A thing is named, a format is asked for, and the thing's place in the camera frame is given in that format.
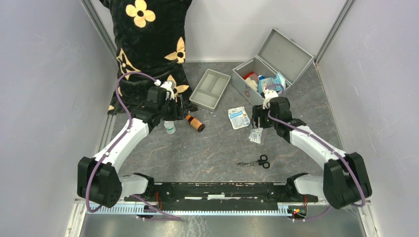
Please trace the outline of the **white plastic bottle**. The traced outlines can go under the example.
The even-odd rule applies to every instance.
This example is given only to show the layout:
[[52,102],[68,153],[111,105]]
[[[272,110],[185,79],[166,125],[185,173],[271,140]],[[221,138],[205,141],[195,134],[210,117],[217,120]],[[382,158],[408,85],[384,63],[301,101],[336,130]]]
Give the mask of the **white plastic bottle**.
[[164,121],[164,127],[168,134],[174,134],[176,132],[174,121]]

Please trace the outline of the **white wipes packet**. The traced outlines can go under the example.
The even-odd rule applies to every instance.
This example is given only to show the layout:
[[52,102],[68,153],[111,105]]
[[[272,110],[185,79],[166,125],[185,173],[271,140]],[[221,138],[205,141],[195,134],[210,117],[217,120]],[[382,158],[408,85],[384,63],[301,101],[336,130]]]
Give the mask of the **white wipes packet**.
[[228,117],[234,130],[250,125],[250,119],[245,107],[231,108],[228,110]]

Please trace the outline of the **amber pill bottle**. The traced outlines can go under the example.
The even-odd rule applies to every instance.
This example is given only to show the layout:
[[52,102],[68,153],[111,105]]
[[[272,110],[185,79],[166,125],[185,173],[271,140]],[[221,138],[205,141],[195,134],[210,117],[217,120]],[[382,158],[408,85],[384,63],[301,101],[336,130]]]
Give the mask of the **amber pill bottle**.
[[188,121],[190,126],[192,126],[198,132],[202,132],[205,129],[205,124],[200,122],[196,117],[193,117],[191,115],[187,115],[186,120]]

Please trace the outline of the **blue gauze packet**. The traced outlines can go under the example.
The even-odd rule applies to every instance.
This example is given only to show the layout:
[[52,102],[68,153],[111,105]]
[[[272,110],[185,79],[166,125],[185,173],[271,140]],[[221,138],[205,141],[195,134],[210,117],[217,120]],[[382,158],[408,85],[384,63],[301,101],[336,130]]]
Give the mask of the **blue gauze packet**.
[[258,80],[258,92],[263,94],[263,89],[268,88],[276,92],[283,92],[286,89],[286,80],[281,73],[277,73],[274,77],[265,77],[265,79]]

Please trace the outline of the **grey plastic divider tray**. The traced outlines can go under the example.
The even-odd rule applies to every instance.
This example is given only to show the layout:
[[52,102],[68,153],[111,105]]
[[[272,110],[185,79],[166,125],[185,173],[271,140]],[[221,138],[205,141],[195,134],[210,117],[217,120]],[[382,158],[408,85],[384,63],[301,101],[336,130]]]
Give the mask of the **grey plastic divider tray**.
[[190,96],[190,101],[198,106],[214,111],[231,76],[207,69]]

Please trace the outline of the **black handled scissors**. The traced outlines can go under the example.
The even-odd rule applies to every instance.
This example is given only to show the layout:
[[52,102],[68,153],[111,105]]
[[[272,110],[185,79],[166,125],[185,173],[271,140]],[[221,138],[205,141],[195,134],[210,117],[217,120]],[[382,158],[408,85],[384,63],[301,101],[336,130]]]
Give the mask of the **black handled scissors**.
[[270,162],[267,155],[261,155],[258,160],[251,162],[238,162],[237,165],[241,166],[262,166],[264,169],[270,168]]

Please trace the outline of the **silver metal case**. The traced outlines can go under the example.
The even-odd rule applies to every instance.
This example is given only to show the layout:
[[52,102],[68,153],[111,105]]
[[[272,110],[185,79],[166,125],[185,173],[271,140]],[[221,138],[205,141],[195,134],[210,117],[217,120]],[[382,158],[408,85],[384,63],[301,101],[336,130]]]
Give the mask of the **silver metal case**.
[[299,80],[313,61],[312,54],[273,28],[257,55],[232,70],[232,85],[252,105],[261,105],[264,98],[245,82],[245,76],[253,72],[270,78],[280,73],[285,78],[287,90]]

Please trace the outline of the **clear bag of wipes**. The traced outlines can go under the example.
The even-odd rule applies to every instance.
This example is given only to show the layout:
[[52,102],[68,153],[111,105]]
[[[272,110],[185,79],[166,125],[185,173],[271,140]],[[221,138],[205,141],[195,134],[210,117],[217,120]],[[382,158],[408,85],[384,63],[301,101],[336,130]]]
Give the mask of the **clear bag of wipes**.
[[253,142],[253,143],[257,143],[257,144],[261,144],[262,143],[262,133],[263,133],[263,128],[254,128],[250,130],[248,139]]

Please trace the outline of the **red first aid pouch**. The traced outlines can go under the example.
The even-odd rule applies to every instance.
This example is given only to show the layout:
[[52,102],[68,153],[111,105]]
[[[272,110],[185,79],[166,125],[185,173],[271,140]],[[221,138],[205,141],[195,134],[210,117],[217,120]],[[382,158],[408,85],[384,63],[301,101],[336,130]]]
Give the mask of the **red first aid pouch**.
[[251,80],[255,80],[255,81],[258,80],[257,75],[254,72],[250,72],[247,75],[245,75],[244,80],[247,80],[247,79],[251,79]]

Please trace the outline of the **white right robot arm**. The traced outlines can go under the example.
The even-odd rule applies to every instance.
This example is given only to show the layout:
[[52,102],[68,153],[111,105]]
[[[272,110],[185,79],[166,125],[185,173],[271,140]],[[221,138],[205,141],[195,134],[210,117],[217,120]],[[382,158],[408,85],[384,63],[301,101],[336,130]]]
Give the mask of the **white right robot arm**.
[[301,119],[294,118],[286,97],[270,99],[267,105],[252,108],[254,128],[273,128],[289,144],[304,151],[323,170],[322,176],[300,173],[286,181],[285,194],[291,201],[305,195],[324,199],[335,208],[362,207],[372,195],[363,157],[340,150],[316,135]]

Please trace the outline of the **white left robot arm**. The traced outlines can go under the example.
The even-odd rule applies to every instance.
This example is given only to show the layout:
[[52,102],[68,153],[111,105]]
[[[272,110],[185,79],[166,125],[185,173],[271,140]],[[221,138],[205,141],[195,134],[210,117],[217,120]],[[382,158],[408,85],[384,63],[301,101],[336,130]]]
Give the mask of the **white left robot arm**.
[[129,113],[118,135],[94,157],[83,157],[77,169],[77,195],[107,208],[120,198],[137,195],[143,201],[155,196],[154,179],[134,173],[120,176],[119,170],[128,155],[161,121],[183,120],[188,112],[183,98],[174,92],[172,82],[153,86],[147,99]]

